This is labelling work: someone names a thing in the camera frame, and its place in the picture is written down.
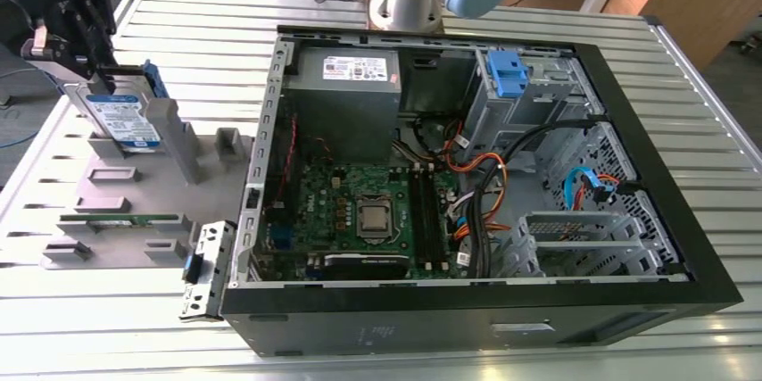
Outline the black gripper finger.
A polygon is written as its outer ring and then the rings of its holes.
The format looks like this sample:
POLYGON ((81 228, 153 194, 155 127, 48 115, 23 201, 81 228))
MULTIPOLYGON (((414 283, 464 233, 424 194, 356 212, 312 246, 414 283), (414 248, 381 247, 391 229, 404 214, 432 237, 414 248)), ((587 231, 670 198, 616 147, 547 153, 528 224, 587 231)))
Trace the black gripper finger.
POLYGON ((53 49, 61 52, 65 65, 72 65, 75 74, 92 80, 97 78, 107 92, 115 89, 113 80, 96 69, 88 49, 88 8, 53 8, 45 14, 45 25, 55 39, 53 49))
POLYGON ((111 0, 88 0, 89 29, 88 49, 91 62, 105 75, 144 76, 139 66, 119 65, 115 58, 112 36, 116 34, 116 22, 111 0))

